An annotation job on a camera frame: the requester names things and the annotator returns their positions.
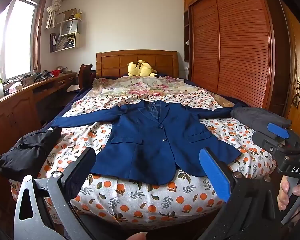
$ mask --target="blazer sleeve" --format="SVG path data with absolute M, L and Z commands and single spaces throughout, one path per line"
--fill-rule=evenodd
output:
M 186 106 L 186 110 L 188 110 L 191 114 L 198 116 L 199 119 L 228 118 L 231 117 L 230 112 L 232 109 L 232 107 L 218 107 L 212 111 Z
M 95 122 L 113 122 L 124 113 L 125 111 L 123 109 L 121 109 L 119 106 L 115 106 L 111 109 L 103 109 L 76 116 L 59 116 L 52 121 L 51 127 L 67 128 L 85 126 Z

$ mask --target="wooden window trim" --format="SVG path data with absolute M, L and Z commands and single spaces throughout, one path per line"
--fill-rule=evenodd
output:
M 40 0 L 37 9 L 37 14 L 34 21 L 34 33 L 32 41 L 32 55 L 33 55 L 33 72 L 41 73 L 41 61 L 40 61 L 40 40 L 41 40 L 41 28 L 42 18 L 44 14 L 44 8 L 47 0 Z

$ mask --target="louvered sliding door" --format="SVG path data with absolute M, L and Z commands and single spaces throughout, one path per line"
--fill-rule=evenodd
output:
M 218 87 L 218 15 L 215 0 L 193 5 L 192 81 L 216 93 Z
M 262 107 L 269 41 L 262 0 L 216 0 L 220 26 L 218 94 Z

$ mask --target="dark gray folded clothing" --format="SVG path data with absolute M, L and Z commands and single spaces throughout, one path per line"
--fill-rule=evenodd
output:
M 15 146 L 0 155 L 0 174 L 20 182 L 26 175 L 36 179 L 48 154 L 59 140 L 61 130 L 39 130 L 21 137 Z
M 275 139 L 276 135 L 268 131 L 269 123 L 274 123 L 282 128 L 289 128 L 291 125 L 290 120 L 259 107 L 236 107 L 230 114 L 240 123 L 264 133 L 272 139 Z

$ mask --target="yellow pot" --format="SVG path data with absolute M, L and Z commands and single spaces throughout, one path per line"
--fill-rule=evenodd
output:
M 81 13 L 76 13 L 76 14 L 74 15 L 74 17 L 75 17 L 75 18 L 81 19 Z

